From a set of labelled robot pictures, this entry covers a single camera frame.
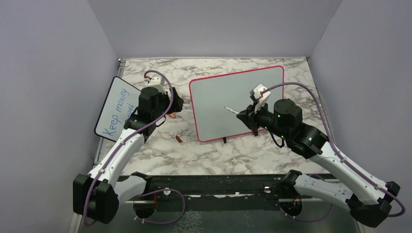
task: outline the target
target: white wall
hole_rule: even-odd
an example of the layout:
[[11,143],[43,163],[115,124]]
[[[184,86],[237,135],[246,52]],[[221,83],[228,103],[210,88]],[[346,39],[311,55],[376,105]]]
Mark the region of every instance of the white wall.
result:
[[66,232],[117,57],[86,0],[0,3],[0,232]]
[[311,56],[341,0],[88,0],[116,55]]
[[401,185],[407,212],[385,220],[377,233],[412,228],[411,54],[412,1],[343,0],[309,61],[337,145],[372,174]]

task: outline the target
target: marker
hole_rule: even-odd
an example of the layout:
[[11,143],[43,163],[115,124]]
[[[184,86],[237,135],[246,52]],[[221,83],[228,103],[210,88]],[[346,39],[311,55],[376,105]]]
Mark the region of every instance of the marker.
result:
[[232,112],[232,113],[234,113],[234,114],[239,114],[239,112],[236,112],[235,110],[233,110],[233,109],[231,109],[231,108],[225,107],[225,109],[227,109],[228,111],[230,111],[230,112]]

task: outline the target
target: marble surface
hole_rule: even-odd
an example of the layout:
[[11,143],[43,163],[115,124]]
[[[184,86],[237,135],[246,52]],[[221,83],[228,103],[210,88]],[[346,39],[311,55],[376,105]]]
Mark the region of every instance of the marble surface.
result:
[[[189,82],[192,79],[282,65],[285,82],[300,82],[315,93],[315,85],[306,58],[167,58],[129,59],[123,79],[137,88],[143,88],[143,73],[155,69],[168,77],[184,100],[183,111],[176,119],[168,117],[166,123],[155,130],[146,144],[134,154],[123,175],[135,171],[151,175],[228,175],[228,174],[284,174],[290,169],[303,173],[325,173],[322,167],[291,152],[278,148],[267,132],[258,137],[245,134],[201,143],[196,137]],[[304,122],[325,131],[314,101],[309,93],[298,86],[285,86],[284,97],[290,98],[303,109]],[[178,143],[175,135],[183,140]],[[100,158],[114,145],[104,140]]]

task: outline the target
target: cable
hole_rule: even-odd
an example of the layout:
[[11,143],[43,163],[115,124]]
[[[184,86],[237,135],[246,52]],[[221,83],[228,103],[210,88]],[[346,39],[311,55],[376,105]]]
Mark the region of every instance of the cable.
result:
[[[318,175],[318,174],[308,174],[308,176],[310,176],[310,177],[312,177],[312,176],[317,176],[317,177],[321,178],[322,181],[325,181],[325,180],[324,180],[320,175]],[[329,216],[331,215],[331,213],[333,212],[333,204],[330,205],[329,211],[328,211],[323,217],[320,217],[320,218],[318,218],[318,219],[304,219],[304,218],[299,218],[299,217],[296,217],[296,216],[288,215],[288,214],[285,212],[285,210],[282,209],[282,207],[280,208],[280,210],[285,214],[285,216],[290,217],[290,218],[292,218],[293,220],[298,220],[298,221],[301,221],[301,222],[319,222],[319,221],[322,221],[322,220],[324,220],[325,218],[327,218],[327,217],[329,217]]]
[[179,216],[178,216],[177,218],[173,219],[172,221],[167,221],[167,222],[155,222],[155,221],[146,220],[146,219],[144,219],[144,218],[139,218],[139,216],[137,216],[137,214],[136,214],[135,209],[133,208],[133,214],[135,215],[135,220],[136,220],[136,219],[139,219],[140,221],[142,221],[142,223],[148,222],[148,223],[158,224],[158,225],[167,225],[167,224],[171,224],[171,223],[174,223],[174,222],[176,222],[177,220],[179,220],[179,219],[183,216],[183,214],[185,213],[185,209],[186,209],[185,197],[184,197],[183,194],[181,194],[179,191],[177,191],[177,190],[175,190],[175,189],[159,189],[159,190],[156,190],[156,191],[153,191],[153,192],[150,192],[150,193],[145,193],[145,194],[138,195],[138,196],[136,196],[136,197],[142,198],[142,197],[145,197],[145,196],[149,196],[149,195],[152,195],[152,194],[155,194],[155,193],[164,192],[164,191],[172,191],[172,192],[175,192],[175,193],[177,193],[177,194],[182,198],[182,202],[183,202],[183,203],[182,203],[182,212],[180,212]]
[[395,201],[399,204],[399,206],[400,206],[400,208],[401,208],[401,211],[399,211],[399,212],[396,213],[396,214],[388,215],[388,217],[397,217],[397,216],[401,216],[402,214],[404,214],[405,211],[406,211],[406,208],[405,208],[404,204],[402,204],[402,202],[401,202],[397,197],[395,197],[395,195],[393,195],[392,193],[390,193],[388,190],[385,190],[384,188],[380,187],[377,183],[373,182],[373,180],[371,180],[369,177],[365,176],[361,171],[359,171],[359,170],[358,170],[355,166],[353,166],[350,162],[348,162],[347,160],[343,159],[343,156],[342,156],[341,153],[339,152],[338,148],[336,148],[335,141],[333,140],[332,133],[330,132],[329,127],[327,126],[327,122],[326,122],[326,119],[325,119],[325,117],[324,117],[324,115],[323,115],[323,112],[322,112],[322,108],[321,108],[321,106],[320,106],[320,103],[319,103],[319,101],[317,100],[317,98],[315,97],[314,93],[313,93],[307,86],[305,86],[305,85],[303,85],[303,84],[301,84],[301,83],[296,83],[296,82],[280,83],[280,84],[277,84],[277,85],[274,85],[274,86],[271,86],[271,87],[267,88],[266,90],[262,91],[261,94],[263,95],[264,93],[266,93],[266,92],[268,92],[268,91],[270,91],[270,90],[273,90],[273,89],[278,88],[278,87],[281,87],[281,86],[286,86],[286,85],[298,85],[298,86],[300,86],[300,87],[303,87],[303,88],[306,89],[306,90],[309,92],[309,94],[312,96],[313,100],[315,101],[316,107],[317,107],[317,109],[318,109],[318,111],[319,111],[319,115],[321,116],[321,120],[322,120],[323,126],[324,126],[324,128],[325,128],[325,130],[326,130],[326,134],[327,134],[327,136],[328,136],[328,138],[329,138],[330,145],[332,146],[332,149],[333,149],[333,151],[336,153],[336,155],[337,155],[341,160],[343,160],[343,162],[344,162],[348,167],[350,167],[356,174],[358,174],[359,176],[361,176],[364,180],[366,180],[366,181],[367,181],[368,183],[370,183],[373,187],[375,187],[375,189],[378,189],[378,190],[382,191],[383,193],[385,193],[386,195],[388,195],[390,198],[392,198],[393,200],[395,200]]
[[[155,124],[157,121],[159,121],[162,117],[164,117],[166,115],[166,113],[170,110],[170,108],[172,107],[172,102],[173,102],[173,89],[172,89],[172,84],[169,82],[169,80],[166,78],[166,76],[164,76],[162,73],[160,73],[159,71],[156,70],[148,70],[144,73],[144,77],[147,76],[148,73],[156,73],[158,75],[160,75],[169,85],[169,89],[170,89],[170,103],[168,105],[168,107],[166,108],[165,112],[162,113],[162,115],[160,115],[156,120],[150,122],[149,124],[143,126],[142,128],[136,130],[135,132],[133,132],[132,134],[130,134],[128,137],[126,137],[123,142],[124,144],[126,144],[127,142],[129,142],[129,139],[134,137],[136,134],[138,134],[139,132],[141,132],[142,130],[150,127],[151,125]],[[107,159],[107,161],[103,164],[102,169],[100,169],[100,171],[97,173],[96,177],[93,179],[90,188],[87,192],[86,195],[86,200],[85,200],[85,206],[83,208],[83,223],[85,224],[85,226],[89,227],[92,226],[94,223],[96,223],[96,220],[94,220],[93,222],[89,223],[87,221],[87,208],[89,205],[89,201],[90,201],[90,196],[91,193],[94,189],[94,185],[96,184],[97,180],[99,179],[100,175],[103,174],[104,169],[107,167],[107,165],[109,165],[109,163],[111,162],[111,160],[113,159],[113,157],[115,156],[115,154],[117,153],[117,151],[120,150],[120,148],[123,146],[123,143],[120,143],[113,151],[113,153],[111,155],[109,155],[109,158]]]
[[271,135],[271,137],[272,137],[272,140],[275,142],[275,144],[276,144],[279,148],[282,148],[282,147],[285,146],[285,141],[283,140],[283,138],[282,138],[282,144],[279,145],[279,143],[276,142],[275,137],[273,137],[273,133],[272,133],[272,132],[269,132],[269,133],[270,133],[270,135]]

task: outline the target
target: white board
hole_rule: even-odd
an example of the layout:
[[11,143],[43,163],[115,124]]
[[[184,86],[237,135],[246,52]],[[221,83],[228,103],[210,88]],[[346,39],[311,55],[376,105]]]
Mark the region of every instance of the white board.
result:
[[117,141],[125,121],[137,108],[140,90],[114,77],[104,101],[94,133],[100,137]]
[[[253,103],[249,92],[254,87],[260,83],[265,87],[283,83],[284,72],[282,66],[273,66],[192,80],[189,90],[198,140],[207,142],[250,133],[250,129],[224,107],[237,112],[245,110]],[[281,98],[283,88],[271,91],[267,101],[271,112]]]

